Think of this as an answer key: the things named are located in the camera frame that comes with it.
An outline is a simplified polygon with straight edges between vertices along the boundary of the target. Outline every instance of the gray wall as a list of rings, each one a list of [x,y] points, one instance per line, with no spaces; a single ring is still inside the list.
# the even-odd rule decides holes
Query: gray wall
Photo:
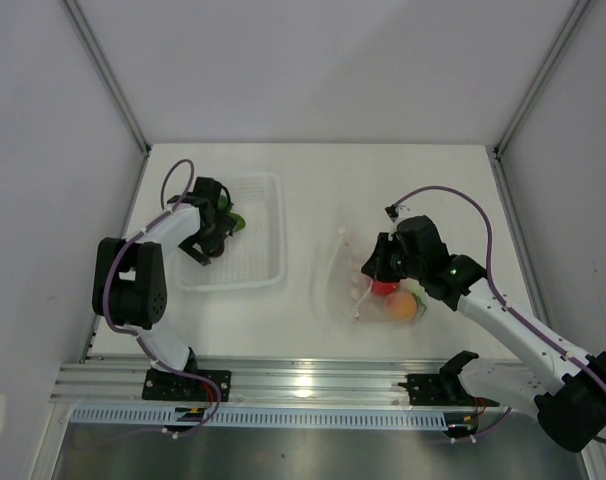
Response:
[[[0,1],[0,479],[19,479],[92,317],[139,154],[55,0]]]
[[[606,0],[508,151],[508,180],[552,322],[606,349]]]
[[[494,144],[574,0],[81,0],[151,142]]]

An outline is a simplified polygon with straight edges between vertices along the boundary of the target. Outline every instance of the metal corner post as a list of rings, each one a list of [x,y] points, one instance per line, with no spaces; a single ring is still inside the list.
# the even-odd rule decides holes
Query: metal corner post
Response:
[[[516,112],[512,116],[510,123],[505,129],[498,146],[495,149],[496,158],[500,161],[512,139],[516,136],[521,126],[527,119],[529,113],[536,105],[537,100],[543,93],[550,78],[556,71],[556,67],[563,58],[568,47],[572,43],[576,33],[580,30],[585,18],[587,18],[591,7],[596,0],[577,0],[570,11],[561,31],[559,32],[552,47],[548,51],[538,73],[530,84],[523,100],[519,104]]]
[[[60,0],[61,5],[68,14],[68,18],[72,24],[72,27],[79,36],[79,40],[83,44],[83,47],[87,51],[96,72],[98,73],[101,81],[105,85],[114,106],[118,110],[121,118],[125,122],[126,126],[130,130],[134,142],[139,147],[144,156],[147,156],[150,146],[143,135],[141,127],[132,113],[130,104],[128,103],[121,86],[116,81],[116,77],[103,50],[101,49],[96,36],[92,32],[90,25],[85,18],[83,10],[78,3],[78,0]]]

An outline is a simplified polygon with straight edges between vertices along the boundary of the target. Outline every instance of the black mounting plate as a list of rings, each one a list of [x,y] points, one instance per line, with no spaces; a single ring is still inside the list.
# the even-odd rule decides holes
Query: black mounting plate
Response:
[[[212,380],[221,390],[221,402],[228,401],[232,388],[232,372],[199,370],[196,375]],[[150,368],[145,375],[142,398],[166,402],[207,402],[207,391],[201,388],[203,384],[204,382],[198,380]]]
[[[474,397],[463,393],[455,401],[448,398],[446,390],[441,384],[441,375],[438,373],[410,373],[405,377],[407,383],[400,384],[410,396],[410,405],[421,407],[474,407]],[[497,407],[499,404],[484,398],[488,407]]]

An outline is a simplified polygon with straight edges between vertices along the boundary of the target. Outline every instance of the toy fruit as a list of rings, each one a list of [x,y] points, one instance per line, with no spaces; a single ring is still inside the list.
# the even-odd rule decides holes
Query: toy fruit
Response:
[[[399,288],[398,283],[385,283],[385,282],[379,282],[377,280],[374,280],[372,282],[372,293],[374,295],[380,295],[381,297],[384,297],[386,295],[390,295],[391,293],[396,292],[396,290],[398,288]]]
[[[418,311],[416,298],[410,292],[394,292],[383,300],[383,309],[392,320],[411,320]]]

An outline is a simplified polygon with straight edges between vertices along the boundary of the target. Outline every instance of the white tray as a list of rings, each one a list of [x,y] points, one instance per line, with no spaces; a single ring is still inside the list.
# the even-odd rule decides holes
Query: white tray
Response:
[[[225,252],[206,267],[183,252],[174,254],[177,284],[184,290],[213,292],[264,287],[285,276],[285,230],[281,185],[272,173],[217,176],[230,191],[246,227],[225,240]]]

